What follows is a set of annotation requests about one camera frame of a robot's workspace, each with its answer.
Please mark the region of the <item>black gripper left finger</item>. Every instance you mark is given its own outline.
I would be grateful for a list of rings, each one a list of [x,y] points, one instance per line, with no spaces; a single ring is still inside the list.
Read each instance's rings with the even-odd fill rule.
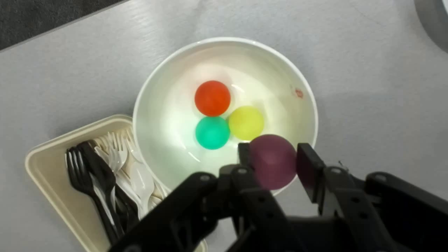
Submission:
[[[247,143],[237,145],[237,155],[218,176],[187,176],[109,252],[193,252],[222,218],[230,218],[236,232],[228,252],[299,252],[282,210],[253,176]]]

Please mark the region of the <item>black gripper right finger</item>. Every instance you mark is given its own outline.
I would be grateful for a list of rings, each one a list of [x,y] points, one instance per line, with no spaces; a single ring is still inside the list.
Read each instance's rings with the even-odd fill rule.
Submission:
[[[296,145],[296,175],[317,214],[298,218],[306,252],[448,252],[448,201],[394,175],[358,179]]]

